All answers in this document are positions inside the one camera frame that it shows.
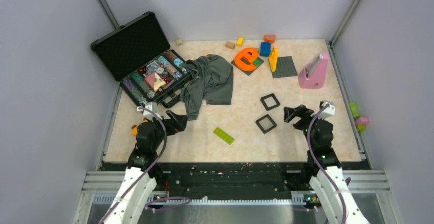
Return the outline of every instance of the table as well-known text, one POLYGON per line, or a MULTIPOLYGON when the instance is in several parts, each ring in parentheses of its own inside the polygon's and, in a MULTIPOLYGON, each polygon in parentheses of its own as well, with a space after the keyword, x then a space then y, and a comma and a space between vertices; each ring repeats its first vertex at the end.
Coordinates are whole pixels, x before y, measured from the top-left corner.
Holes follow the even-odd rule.
MULTIPOLYGON (((197 59, 202 55, 217 54, 228 62, 246 47, 259 48, 261 40, 245 40, 241 48, 234 50, 225 47, 226 41, 186 41, 181 46, 171 42, 171 47, 185 60, 197 59)), ((319 52, 328 51, 324 39, 286 39, 276 40, 279 56, 292 56, 299 72, 319 52)), ((265 62, 250 76, 234 67, 234 85, 231 105, 206 105, 202 103, 199 117, 189 121, 184 132, 168 137, 167 148, 160 162, 303 162, 307 160, 308 146, 300 130, 292 127, 297 121, 284 123, 283 107, 296 107, 300 104, 318 110, 321 100, 335 103, 335 116, 327 120, 334 125, 333 148, 341 161, 360 161, 349 116, 337 82, 333 65, 329 62, 327 77, 321 89, 302 89, 297 77, 273 79, 266 57, 265 62), (260 98, 274 93, 280 106, 266 111, 260 98), (260 117, 269 114, 277 127, 263 134, 255 124, 260 117), (228 145, 213 131, 215 128, 235 138, 228 145)), ((158 105, 158 112, 166 109, 158 105)), ((185 114, 183 102, 171 110, 185 114)), ((122 93, 110 143, 104 158, 105 162, 125 162, 130 155, 135 137, 131 126, 143 120, 129 97, 122 93)))

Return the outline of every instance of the open case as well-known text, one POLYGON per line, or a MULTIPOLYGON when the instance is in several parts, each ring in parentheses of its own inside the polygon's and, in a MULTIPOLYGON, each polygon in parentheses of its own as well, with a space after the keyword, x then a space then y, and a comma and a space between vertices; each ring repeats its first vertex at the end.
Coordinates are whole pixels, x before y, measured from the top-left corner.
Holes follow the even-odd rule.
POLYGON ((152 12, 94 41, 91 49, 136 106, 157 102, 170 108, 179 101, 175 91, 191 80, 152 12))

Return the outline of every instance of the folded garment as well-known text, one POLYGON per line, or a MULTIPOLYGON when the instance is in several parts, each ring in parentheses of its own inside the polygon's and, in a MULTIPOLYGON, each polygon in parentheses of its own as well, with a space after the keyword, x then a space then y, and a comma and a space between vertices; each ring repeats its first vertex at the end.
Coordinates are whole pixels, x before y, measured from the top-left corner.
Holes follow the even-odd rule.
POLYGON ((230 105, 233 89, 233 65, 219 55, 209 54, 183 64, 193 80, 181 90, 189 120, 198 118, 202 100, 209 105, 230 105))

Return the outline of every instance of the pink metronome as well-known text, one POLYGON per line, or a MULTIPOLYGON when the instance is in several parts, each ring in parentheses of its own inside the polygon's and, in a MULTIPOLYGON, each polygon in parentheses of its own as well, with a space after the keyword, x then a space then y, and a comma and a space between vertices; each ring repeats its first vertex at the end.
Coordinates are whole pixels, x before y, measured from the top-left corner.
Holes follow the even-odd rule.
POLYGON ((326 81, 329 53, 319 53, 298 74, 298 84, 301 88, 322 88, 326 81))

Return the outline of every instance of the gray wall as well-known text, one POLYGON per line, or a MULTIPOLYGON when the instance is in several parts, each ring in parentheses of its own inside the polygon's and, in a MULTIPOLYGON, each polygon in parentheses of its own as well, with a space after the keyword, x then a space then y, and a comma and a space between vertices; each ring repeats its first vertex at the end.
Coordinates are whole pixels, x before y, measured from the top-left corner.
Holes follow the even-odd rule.
POLYGON ((96 0, 0 0, 1 223, 70 223, 116 83, 90 51, 96 0))
POLYGON ((434 0, 363 0, 337 54, 406 223, 432 223, 434 0))
POLYGON ((120 24, 154 11, 175 40, 328 38, 353 0, 107 0, 120 24))

